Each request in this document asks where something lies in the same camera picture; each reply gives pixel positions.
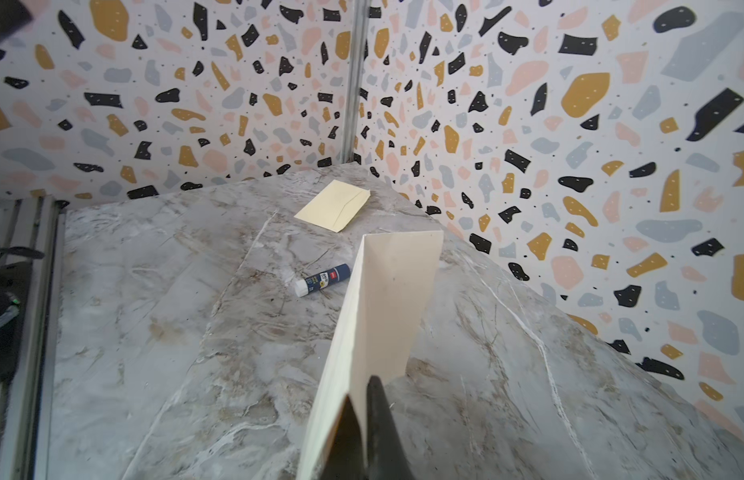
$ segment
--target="yellow envelope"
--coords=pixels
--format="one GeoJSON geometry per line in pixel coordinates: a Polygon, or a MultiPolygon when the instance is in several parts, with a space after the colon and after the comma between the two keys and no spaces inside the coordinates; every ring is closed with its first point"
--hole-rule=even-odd
{"type": "Polygon", "coordinates": [[[369,190],[332,180],[294,217],[339,232],[356,216],[368,198],[369,190]]]}

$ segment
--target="metal corner pole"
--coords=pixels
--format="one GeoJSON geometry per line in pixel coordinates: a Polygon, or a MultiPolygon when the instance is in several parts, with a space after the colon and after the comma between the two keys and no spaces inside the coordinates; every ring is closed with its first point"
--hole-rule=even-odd
{"type": "Polygon", "coordinates": [[[345,120],[343,122],[343,146],[339,154],[342,164],[353,161],[353,140],[356,138],[358,122],[359,85],[364,63],[364,43],[367,40],[370,3],[371,0],[356,0],[352,4],[355,11],[353,12],[353,29],[350,34],[350,62],[345,120]]]}

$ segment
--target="patterned wall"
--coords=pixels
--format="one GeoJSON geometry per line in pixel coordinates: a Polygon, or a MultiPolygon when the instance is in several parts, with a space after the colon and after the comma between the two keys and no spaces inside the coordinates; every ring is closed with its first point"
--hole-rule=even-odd
{"type": "Polygon", "coordinates": [[[373,0],[357,159],[744,440],[744,0],[373,0]]]}
{"type": "Polygon", "coordinates": [[[0,45],[0,196],[72,206],[329,164],[346,0],[28,0],[0,45]]]}

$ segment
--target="glue stick cap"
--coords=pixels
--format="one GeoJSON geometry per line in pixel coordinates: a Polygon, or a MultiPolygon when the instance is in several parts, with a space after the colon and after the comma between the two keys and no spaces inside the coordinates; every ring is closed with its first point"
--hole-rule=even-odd
{"type": "Polygon", "coordinates": [[[299,279],[294,282],[294,293],[297,296],[305,296],[308,294],[308,284],[304,279],[299,279]]]}

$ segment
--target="marble surface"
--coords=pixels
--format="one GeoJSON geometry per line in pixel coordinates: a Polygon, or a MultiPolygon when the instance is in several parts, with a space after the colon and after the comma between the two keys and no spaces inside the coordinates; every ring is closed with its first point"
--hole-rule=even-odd
{"type": "MultiPolygon", "coordinates": [[[[361,236],[440,225],[353,164],[69,213],[49,477],[297,470],[361,236]],[[338,234],[293,215],[372,191],[338,234]]],[[[744,478],[744,444],[447,233],[406,375],[386,386],[417,478],[744,478]]]]}

